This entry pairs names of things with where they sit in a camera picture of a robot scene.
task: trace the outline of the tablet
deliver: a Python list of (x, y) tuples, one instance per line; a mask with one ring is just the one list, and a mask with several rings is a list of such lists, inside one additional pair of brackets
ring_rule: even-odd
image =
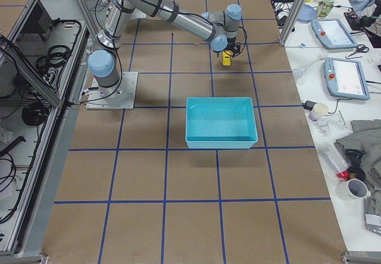
[(357, 43), (338, 19), (313, 20), (312, 28), (328, 49), (356, 48)]
[(332, 96), (361, 100), (370, 98), (359, 61), (327, 58), (324, 62), (324, 76)]

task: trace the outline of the glass bottle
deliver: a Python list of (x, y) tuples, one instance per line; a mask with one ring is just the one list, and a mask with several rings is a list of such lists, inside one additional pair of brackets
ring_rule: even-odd
[(328, 13), (333, 8), (333, 3), (335, 0), (322, 0), (318, 3), (317, 6), (317, 16), (318, 17), (326, 17)]

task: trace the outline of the grid floor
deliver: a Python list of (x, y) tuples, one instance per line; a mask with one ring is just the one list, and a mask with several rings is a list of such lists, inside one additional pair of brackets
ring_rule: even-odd
[[(248, 47), (225, 68), (197, 37), (151, 19), (123, 36), (133, 111), (80, 110), (43, 245), (51, 263), (341, 263), (339, 226), (269, 0), (243, 6)], [(260, 140), (190, 150), (189, 96), (249, 96)]]

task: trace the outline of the person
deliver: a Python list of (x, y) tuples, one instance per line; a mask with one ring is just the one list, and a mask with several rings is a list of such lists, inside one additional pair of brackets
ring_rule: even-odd
[[(353, 10), (361, 16), (370, 17), (376, 9), (376, 0), (351, 0)], [(374, 48), (381, 48), (381, 18), (378, 18), (370, 27), (366, 27), (369, 40)]]

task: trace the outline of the mug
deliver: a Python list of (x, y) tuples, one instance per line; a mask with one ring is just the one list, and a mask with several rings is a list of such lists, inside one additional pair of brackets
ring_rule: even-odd
[(342, 182), (336, 188), (336, 194), (342, 200), (357, 200), (370, 197), (367, 186), (358, 179)]

